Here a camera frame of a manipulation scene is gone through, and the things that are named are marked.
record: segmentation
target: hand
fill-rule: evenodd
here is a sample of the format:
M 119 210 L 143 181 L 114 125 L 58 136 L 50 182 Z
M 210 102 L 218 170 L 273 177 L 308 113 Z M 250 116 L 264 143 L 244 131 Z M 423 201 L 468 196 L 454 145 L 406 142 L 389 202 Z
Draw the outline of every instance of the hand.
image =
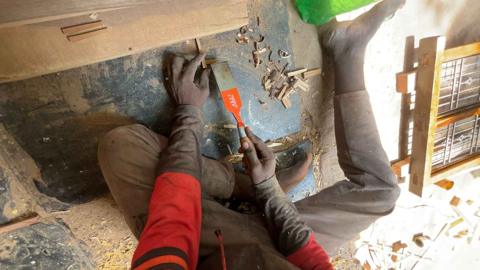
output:
M 275 175 L 275 154 L 267 145 L 253 132 L 249 127 L 245 128 L 247 137 L 255 145 L 256 152 L 247 142 L 244 142 L 239 148 L 239 153 L 243 154 L 242 167 L 250 176 L 252 184 L 260 184 Z
M 197 66 L 200 65 L 205 53 L 197 54 L 192 60 L 175 56 L 172 63 L 167 67 L 167 87 L 172 97 L 173 104 L 194 105 L 198 108 L 204 106 L 210 90 L 208 88 L 209 69 L 204 69 L 200 75 L 199 85 L 193 83 L 193 77 Z

